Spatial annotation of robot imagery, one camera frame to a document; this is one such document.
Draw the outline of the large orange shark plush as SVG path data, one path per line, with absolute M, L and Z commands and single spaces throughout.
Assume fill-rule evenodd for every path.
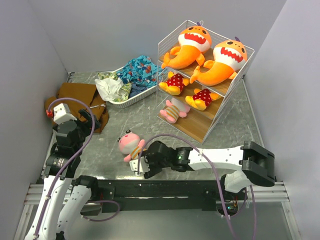
M 204 53 L 212 45 L 212 38 L 203 27 L 203 22 L 197 22 L 194 26 L 189 26 L 178 36 L 178 46 L 173 47 L 170 52 L 165 53 L 161 67 L 170 67 L 180 70 L 188 67 L 193 62 L 202 66 L 205 62 Z

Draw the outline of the pink frog plush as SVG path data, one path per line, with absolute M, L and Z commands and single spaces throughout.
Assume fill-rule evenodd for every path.
M 124 162 L 128 163 L 131 160 L 136 160 L 141 152 L 146 151 L 143 148 L 144 139 L 133 133 L 130 129 L 125 131 L 125 134 L 117 139 L 119 151 L 125 155 Z
M 159 114 L 170 123 L 175 124 L 179 118 L 185 118 L 191 107 L 187 104 L 182 103 L 176 98 L 166 100 L 166 107 L 159 111 Z

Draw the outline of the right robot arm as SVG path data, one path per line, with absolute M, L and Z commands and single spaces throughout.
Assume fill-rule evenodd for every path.
M 219 195 L 228 200 L 249 185 L 273 187 L 275 185 L 275 155 L 253 141 L 224 149 L 195 149 L 178 147 L 173 149 L 160 141 L 153 142 L 146 150 L 146 179 L 153 177 L 163 168 L 177 172 L 209 169 L 231 170 L 222 178 Z

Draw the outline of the yellow frog plush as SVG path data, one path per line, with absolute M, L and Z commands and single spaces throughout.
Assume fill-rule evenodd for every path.
M 191 107 L 204 111 L 213 101 L 220 99 L 222 96 L 210 91 L 208 88 L 195 88 L 192 96 L 186 96 L 185 101 Z
M 162 90 L 169 93 L 170 95 L 178 96 L 189 84 L 189 78 L 184 77 L 180 73 L 174 73 L 170 71 L 168 73 L 167 81 L 160 82 L 158 85 Z

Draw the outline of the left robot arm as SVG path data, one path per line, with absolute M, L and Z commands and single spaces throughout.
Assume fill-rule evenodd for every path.
M 26 240 L 65 240 L 85 203 L 96 200 L 100 194 L 95 177 L 80 176 L 75 180 L 71 197 L 63 203 L 83 149 L 101 126 L 89 108 L 79 110 L 85 122 L 67 110 L 64 104 L 59 104 L 54 111 L 47 111 L 56 124 L 56 142 L 45 162 L 42 195 Z

